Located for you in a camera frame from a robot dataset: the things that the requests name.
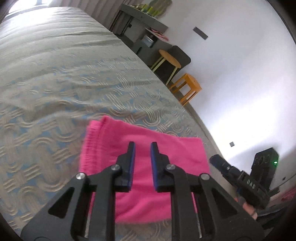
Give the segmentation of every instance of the white wall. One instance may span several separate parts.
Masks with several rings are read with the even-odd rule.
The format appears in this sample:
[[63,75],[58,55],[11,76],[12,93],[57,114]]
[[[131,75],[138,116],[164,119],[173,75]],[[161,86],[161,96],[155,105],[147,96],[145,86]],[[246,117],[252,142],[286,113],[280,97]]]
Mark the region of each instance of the white wall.
[[274,147],[281,160],[272,186],[296,173],[296,45],[271,5],[173,0],[160,21],[192,60],[174,81],[187,72],[201,84],[190,104],[225,159],[250,172],[254,155]]

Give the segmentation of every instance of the chair backrest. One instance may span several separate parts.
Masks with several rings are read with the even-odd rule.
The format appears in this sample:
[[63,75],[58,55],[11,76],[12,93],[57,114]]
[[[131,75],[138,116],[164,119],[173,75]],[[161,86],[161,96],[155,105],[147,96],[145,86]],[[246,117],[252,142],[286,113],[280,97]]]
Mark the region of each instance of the chair backrest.
[[[173,46],[167,52],[172,55],[181,65],[181,68],[176,71],[178,73],[186,65],[190,64],[191,58],[185,54],[178,46]],[[174,66],[169,62],[165,61],[156,71],[155,74],[161,79],[162,82],[166,83],[170,75],[174,71]]]

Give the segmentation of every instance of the pink towel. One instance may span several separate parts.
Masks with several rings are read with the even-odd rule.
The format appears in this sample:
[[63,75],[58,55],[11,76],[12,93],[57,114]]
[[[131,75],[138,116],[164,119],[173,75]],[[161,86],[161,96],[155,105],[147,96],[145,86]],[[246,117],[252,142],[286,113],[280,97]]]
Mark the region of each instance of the pink towel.
[[87,128],[79,171],[92,175],[113,165],[119,155],[126,153],[130,141],[136,144],[133,186],[129,193],[116,193],[115,221],[150,223],[171,218],[170,194],[154,190],[150,144],[157,142],[170,163],[200,175],[210,173],[202,140],[163,134],[104,116],[91,121]]

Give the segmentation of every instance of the patterned bedspread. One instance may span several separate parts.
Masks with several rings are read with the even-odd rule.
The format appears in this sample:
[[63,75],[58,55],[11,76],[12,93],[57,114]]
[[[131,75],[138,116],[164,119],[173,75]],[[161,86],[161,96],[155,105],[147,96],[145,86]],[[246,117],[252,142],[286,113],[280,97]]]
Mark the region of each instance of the patterned bedspread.
[[[212,148],[150,69],[81,10],[39,9],[0,25],[0,211],[17,233],[75,175],[86,126],[103,115]],[[166,240],[170,222],[116,232]]]

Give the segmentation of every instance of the item on desk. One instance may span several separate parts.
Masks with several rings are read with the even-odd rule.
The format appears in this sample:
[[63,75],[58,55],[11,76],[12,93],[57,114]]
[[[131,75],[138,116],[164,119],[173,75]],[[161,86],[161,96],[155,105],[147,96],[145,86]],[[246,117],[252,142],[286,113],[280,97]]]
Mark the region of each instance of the item on desk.
[[154,30],[152,28],[150,29],[150,31],[152,31],[157,37],[162,38],[162,39],[164,39],[166,41],[169,41],[168,37],[163,35],[161,32],[156,31],[156,30]]
[[147,13],[155,18],[158,18],[165,13],[171,4],[172,0],[153,0],[149,4],[150,8]]
[[146,44],[149,48],[154,44],[154,41],[147,35],[143,37],[142,42]]
[[148,4],[145,4],[141,10],[141,12],[147,12],[149,9],[149,5]]
[[143,9],[143,7],[144,7],[144,4],[139,4],[139,5],[131,5],[131,7],[134,7],[134,8],[136,8],[136,9],[138,9],[138,10],[142,10]]

